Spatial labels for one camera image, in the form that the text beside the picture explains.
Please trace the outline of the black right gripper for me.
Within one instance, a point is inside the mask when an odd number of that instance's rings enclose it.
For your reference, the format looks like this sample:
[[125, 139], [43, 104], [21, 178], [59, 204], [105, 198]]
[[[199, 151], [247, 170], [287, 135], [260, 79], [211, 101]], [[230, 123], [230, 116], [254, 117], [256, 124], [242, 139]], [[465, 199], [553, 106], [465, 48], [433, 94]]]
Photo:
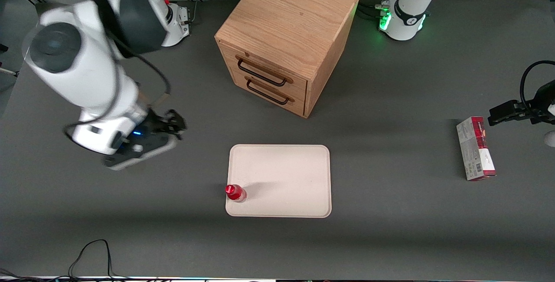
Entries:
[[[184, 118], [174, 109], [165, 112], [172, 134], [182, 134], [188, 126]], [[157, 115], [148, 115], [124, 139], [124, 150], [155, 150], [172, 144], [168, 126]]]

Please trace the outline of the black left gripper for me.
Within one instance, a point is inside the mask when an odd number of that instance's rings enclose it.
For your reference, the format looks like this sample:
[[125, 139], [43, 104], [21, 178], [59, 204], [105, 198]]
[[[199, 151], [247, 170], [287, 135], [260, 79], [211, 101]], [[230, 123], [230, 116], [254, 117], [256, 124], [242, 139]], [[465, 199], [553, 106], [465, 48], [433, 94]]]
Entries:
[[533, 100], [530, 100], [530, 108], [535, 113], [534, 117], [527, 112], [525, 103], [519, 100], [509, 100], [490, 110], [488, 124], [493, 127], [503, 122], [530, 119], [532, 125], [541, 122], [553, 125], [555, 123], [554, 101], [555, 81], [552, 80], [540, 87]]

